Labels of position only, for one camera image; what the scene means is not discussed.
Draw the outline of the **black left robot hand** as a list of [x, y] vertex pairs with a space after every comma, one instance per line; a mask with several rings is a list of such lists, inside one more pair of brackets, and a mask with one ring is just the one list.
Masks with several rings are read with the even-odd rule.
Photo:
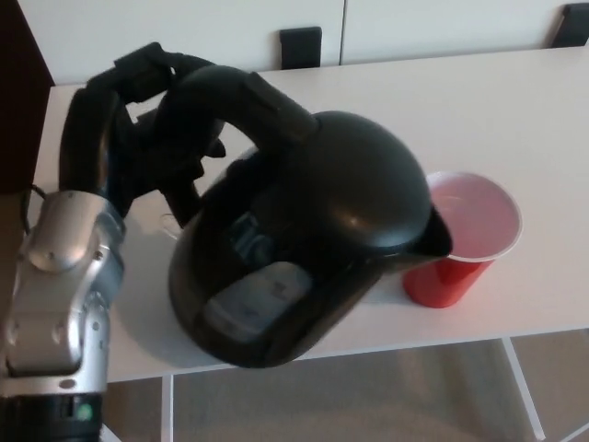
[[223, 123], [158, 106], [136, 119], [127, 110], [159, 94], [210, 61], [167, 52], [157, 42], [115, 60], [90, 78], [70, 103], [60, 143], [59, 188], [93, 193], [127, 216], [135, 199], [163, 194], [185, 227], [202, 207], [194, 185], [204, 157], [224, 157]]

